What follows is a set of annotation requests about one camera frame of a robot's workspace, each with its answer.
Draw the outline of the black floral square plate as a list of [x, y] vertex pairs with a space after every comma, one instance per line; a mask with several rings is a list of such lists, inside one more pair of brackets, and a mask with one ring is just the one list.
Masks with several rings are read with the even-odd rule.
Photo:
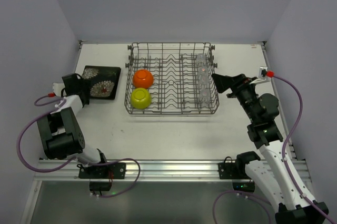
[[114, 100], [120, 74], [120, 67], [85, 66], [82, 78], [90, 82], [90, 98], [99, 100]]

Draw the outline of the orange bowl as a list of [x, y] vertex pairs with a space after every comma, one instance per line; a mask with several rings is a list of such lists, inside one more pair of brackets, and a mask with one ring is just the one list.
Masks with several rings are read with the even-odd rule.
[[140, 69], [133, 75], [133, 85], [136, 88], [150, 88], [154, 83], [154, 77], [152, 73], [146, 69]]

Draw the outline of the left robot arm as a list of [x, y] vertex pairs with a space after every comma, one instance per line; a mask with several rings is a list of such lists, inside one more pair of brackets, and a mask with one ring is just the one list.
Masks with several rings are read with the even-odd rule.
[[106, 163], [99, 149], [85, 143], [76, 115], [90, 103], [90, 82], [79, 74], [62, 77], [64, 90], [56, 110], [37, 120], [44, 153], [48, 159], [76, 158], [84, 165]]

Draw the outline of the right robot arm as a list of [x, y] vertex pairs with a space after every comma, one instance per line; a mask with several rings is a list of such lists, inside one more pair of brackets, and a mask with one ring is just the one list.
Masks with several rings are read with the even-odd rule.
[[324, 223], [328, 219], [328, 207], [318, 202], [302, 181], [286, 150], [289, 138], [282, 137], [275, 123], [279, 100], [269, 93], [259, 96], [255, 91], [255, 86], [268, 78], [279, 79], [279, 76], [266, 69], [252, 78], [244, 74], [212, 74], [217, 91], [231, 90], [227, 97], [239, 101], [251, 122], [247, 133], [258, 153], [237, 155], [237, 171], [261, 189], [277, 223]]

